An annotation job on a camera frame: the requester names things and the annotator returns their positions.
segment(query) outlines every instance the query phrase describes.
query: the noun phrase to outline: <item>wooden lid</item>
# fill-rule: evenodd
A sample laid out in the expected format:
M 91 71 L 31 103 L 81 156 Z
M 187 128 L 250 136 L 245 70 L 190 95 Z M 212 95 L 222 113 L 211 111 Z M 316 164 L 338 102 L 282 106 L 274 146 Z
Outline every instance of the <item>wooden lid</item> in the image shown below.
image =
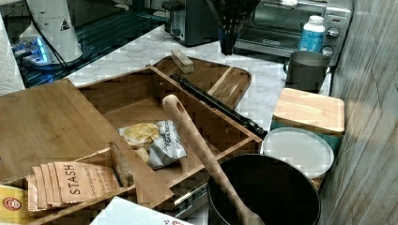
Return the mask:
M 122 145 L 67 79 L 1 96 L 0 112 L 0 181 L 24 177 L 40 163 L 88 156 L 110 141 Z
M 272 119 L 292 127 L 340 136 L 344 132 L 344 102 L 335 97 L 284 88 Z

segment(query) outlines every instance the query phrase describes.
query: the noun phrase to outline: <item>gray mug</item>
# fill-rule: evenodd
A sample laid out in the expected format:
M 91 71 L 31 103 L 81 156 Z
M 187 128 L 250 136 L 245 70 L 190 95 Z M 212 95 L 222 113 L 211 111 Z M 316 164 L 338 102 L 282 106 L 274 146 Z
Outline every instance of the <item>gray mug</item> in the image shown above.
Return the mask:
M 318 93 L 326 77 L 330 58 L 317 52 L 296 51 L 290 55 L 286 87 Z

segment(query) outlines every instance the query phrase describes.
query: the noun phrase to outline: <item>countertop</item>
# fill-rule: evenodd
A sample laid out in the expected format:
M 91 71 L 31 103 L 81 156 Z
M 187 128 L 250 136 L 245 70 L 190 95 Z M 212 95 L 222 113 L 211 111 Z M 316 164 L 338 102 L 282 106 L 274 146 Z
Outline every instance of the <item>countertop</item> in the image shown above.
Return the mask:
M 129 44 L 105 55 L 90 65 L 70 74 L 68 78 L 77 86 L 111 78 L 121 73 L 144 68 L 145 65 L 155 64 L 171 50 L 180 49 L 187 56 L 243 68 L 252 74 L 252 83 L 242 100 L 238 103 L 236 111 L 251 118 L 260 127 L 269 130 L 272 112 L 278 97 L 284 88 L 286 74 L 283 71 L 283 60 L 265 60 L 269 56 L 256 55 L 247 57 L 237 54 L 224 55 L 218 41 L 184 47 L 164 32 L 163 26 L 135 39 Z M 330 74 L 327 75 L 320 94 L 329 93 Z M 207 224 L 208 204 L 195 214 L 186 218 L 193 224 Z

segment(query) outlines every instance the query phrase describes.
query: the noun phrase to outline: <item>plastic bottle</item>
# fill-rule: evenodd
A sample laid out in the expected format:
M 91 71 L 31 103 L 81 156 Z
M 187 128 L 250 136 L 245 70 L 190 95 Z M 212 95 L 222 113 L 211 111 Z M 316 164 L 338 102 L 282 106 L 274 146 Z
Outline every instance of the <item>plastic bottle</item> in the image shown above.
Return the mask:
M 298 45 L 300 51 L 321 52 L 325 33 L 323 21 L 324 19 L 320 16 L 311 16 L 310 20 L 305 23 Z

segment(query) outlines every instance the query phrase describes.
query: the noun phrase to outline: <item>white lid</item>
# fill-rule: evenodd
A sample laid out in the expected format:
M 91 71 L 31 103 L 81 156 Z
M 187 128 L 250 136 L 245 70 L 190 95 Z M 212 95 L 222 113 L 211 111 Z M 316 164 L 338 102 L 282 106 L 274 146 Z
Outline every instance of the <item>white lid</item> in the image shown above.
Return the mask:
M 322 25 L 323 24 L 323 17 L 320 16 L 311 16 L 310 20 L 308 21 L 309 23 L 312 23 L 314 25 Z
M 288 162 L 316 178 L 325 173 L 334 160 L 330 146 L 316 134 L 300 128 L 277 128 L 263 140 L 262 152 Z

